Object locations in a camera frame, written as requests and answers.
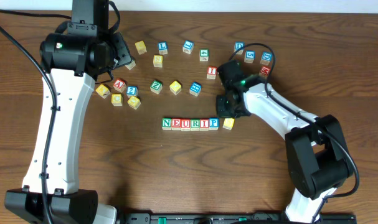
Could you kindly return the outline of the blue 2 block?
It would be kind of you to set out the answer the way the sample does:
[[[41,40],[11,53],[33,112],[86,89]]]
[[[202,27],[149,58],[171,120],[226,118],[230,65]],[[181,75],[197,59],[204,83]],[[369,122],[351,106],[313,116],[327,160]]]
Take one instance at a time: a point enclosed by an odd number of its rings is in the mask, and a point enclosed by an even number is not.
[[[138,96],[138,87],[137,86],[127,86],[126,95],[128,98],[132,96]]]

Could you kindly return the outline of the green N block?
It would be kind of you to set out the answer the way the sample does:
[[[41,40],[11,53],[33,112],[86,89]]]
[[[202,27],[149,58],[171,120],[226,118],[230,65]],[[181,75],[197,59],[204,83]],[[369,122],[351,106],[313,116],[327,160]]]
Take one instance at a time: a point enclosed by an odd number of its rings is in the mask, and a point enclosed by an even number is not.
[[[162,119],[162,129],[163,130],[172,130],[172,119],[171,118],[163,118]]]

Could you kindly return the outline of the green 7 block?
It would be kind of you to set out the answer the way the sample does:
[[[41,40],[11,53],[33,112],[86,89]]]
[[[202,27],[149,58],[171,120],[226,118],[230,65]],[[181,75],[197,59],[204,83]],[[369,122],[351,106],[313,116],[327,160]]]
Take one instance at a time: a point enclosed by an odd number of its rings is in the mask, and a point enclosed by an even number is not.
[[[136,66],[136,62],[135,60],[132,60],[129,64],[126,65],[126,68],[128,70],[131,70],[132,68],[134,68]]]

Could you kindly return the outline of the red i block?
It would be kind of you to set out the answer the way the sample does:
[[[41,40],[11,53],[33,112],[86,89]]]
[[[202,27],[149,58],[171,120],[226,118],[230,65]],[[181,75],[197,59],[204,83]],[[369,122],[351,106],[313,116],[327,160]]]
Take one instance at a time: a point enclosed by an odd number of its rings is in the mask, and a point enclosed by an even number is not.
[[[208,131],[209,130],[209,119],[201,119],[200,120],[200,130],[201,131]]]
[[[215,80],[217,76],[217,67],[209,66],[207,69],[207,79]]]

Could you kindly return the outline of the blue tilted L block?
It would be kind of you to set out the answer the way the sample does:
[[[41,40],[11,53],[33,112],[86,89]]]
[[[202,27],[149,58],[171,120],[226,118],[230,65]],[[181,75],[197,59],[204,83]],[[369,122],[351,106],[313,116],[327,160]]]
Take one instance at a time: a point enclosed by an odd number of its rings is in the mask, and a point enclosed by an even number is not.
[[[182,51],[186,54],[191,54],[193,49],[194,49],[194,43],[189,40],[185,40],[182,46]]]

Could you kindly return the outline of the yellow s block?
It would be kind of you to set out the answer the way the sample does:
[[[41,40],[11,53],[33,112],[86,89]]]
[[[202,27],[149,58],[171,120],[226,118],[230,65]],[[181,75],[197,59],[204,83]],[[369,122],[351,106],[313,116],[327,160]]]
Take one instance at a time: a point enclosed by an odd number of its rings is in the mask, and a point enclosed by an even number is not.
[[[234,126],[235,119],[234,118],[225,118],[223,123],[223,128],[231,130]]]
[[[163,56],[162,55],[154,55],[153,65],[154,65],[154,67],[162,68],[163,67]]]

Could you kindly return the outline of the red M block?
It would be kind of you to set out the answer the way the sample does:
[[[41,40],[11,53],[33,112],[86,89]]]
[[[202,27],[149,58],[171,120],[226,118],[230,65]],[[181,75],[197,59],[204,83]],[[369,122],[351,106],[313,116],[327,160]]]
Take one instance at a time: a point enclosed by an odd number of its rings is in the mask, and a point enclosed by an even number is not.
[[[271,68],[270,67],[268,67],[268,66],[262,66],[261,69],[260,69],[260,71],[259,71],[259,75],[261,77],[263,77],[264,79],[267,79],[267,77],[269,76],[270,72],[271,72]]]

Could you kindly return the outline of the green 4 block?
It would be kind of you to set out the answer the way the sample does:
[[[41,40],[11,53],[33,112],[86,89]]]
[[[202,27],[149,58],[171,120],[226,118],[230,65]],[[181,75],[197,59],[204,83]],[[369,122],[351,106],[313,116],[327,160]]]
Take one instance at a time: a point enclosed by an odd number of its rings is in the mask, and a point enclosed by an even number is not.
[[[200,49],[199,50],[199,61],[206,62],[209,60],[209,49]]]

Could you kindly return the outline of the red A block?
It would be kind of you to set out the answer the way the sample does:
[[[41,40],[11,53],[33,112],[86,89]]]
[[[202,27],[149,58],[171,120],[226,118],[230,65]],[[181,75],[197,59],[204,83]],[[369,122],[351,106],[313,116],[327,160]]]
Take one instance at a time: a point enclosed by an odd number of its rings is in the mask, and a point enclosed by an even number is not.
[[[125,81],[118,78],[113,83],[113,87],[116,91],[123,93],[127,86],[126,86]]]

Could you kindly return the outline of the yellow C block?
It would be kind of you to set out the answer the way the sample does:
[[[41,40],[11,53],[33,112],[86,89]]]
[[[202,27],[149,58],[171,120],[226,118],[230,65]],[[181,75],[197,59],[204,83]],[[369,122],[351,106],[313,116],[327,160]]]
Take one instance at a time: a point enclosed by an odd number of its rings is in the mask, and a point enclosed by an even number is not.
[[[123,96],[119,93],[111,95],[111,103],[113,106],[123,106]]]

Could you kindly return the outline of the green R block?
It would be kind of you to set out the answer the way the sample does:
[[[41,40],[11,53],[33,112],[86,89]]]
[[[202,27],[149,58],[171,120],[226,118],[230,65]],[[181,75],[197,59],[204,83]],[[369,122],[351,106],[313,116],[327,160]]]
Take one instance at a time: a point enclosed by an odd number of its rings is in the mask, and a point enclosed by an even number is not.
[[[199,131],[200,130],[200,123],[199,119],[191,119],[190,120],[190,130],[191,131]]]

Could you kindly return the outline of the blue P block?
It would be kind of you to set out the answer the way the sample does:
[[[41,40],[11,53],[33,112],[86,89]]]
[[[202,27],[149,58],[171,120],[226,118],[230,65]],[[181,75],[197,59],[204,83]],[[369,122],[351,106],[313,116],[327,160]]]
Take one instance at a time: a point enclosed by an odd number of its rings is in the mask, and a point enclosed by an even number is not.
[[[209,118],[209,130],[218,130],[218,129],[219,129],[219,119]]]

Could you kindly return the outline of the red E block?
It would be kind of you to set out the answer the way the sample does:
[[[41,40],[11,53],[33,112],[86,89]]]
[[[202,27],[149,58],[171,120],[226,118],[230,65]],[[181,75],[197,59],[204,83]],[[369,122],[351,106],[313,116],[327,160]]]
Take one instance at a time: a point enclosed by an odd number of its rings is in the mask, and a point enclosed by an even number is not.
[[[181,130],[181,119],[180,118],[173,118],[171,120],[171,129],[173,131],[180,131]]]

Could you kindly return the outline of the red U block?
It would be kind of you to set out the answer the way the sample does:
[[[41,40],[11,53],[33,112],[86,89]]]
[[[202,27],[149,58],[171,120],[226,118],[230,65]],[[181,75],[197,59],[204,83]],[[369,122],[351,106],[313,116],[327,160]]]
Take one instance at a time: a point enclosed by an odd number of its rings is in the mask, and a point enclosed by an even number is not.
[[[191,120],[181,119],[181,131],[190,131],[191,130]]]

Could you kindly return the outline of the blue 5 block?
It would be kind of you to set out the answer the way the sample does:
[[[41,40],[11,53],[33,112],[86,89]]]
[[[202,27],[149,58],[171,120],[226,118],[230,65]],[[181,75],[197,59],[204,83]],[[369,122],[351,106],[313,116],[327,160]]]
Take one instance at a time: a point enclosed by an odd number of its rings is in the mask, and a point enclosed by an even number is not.
[[[245,63],[253,63],[254,60],[255,60],[255,52],[252,51],[252,50],[247,50],[245,52],[244,62]]]

